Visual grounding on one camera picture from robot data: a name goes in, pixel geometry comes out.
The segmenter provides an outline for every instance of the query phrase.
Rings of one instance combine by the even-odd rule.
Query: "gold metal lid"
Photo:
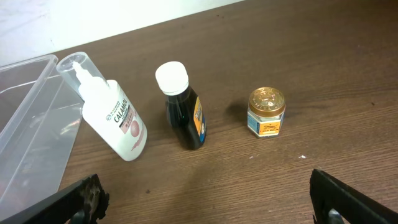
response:
[[[275,88],[261,87],[250,94],[249,108],[258,116],[273,118],[284,112],[285,97]]]

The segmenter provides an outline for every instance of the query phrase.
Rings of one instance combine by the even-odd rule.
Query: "black plastic object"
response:
[[[324,171],[314,169],[310,195],[316,224],[398,223],[398,213],[377,203]]]
[[[49,196],[43,201],[5,219],[0,224],[51,223],[96,224],[105,217],[109,194],[96,174]]]

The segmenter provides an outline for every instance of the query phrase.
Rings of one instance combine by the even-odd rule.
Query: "dark glass bottle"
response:
[[[206,139],[205,115],[198,95],[190,86],[175,96],[166,95],[167,120],[182,145],[198,149]]]

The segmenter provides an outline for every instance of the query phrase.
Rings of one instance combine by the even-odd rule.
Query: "brown wood surface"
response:
[[[314,168],[398,211],[398,1],[244,1],[56,55],[77,51],[120,83],[149,133],[124,162],[80,126],[60,188],[97,173],[111,196],[99,223],[313,223]],[[167,124],[155,70],[171,60],[206,114],[197,151]],[[260,86],[286,97],[276,138],[246,127]]]

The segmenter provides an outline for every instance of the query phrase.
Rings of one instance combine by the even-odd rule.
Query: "white wall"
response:
[[[0,66],[242,0],[0,0]]]

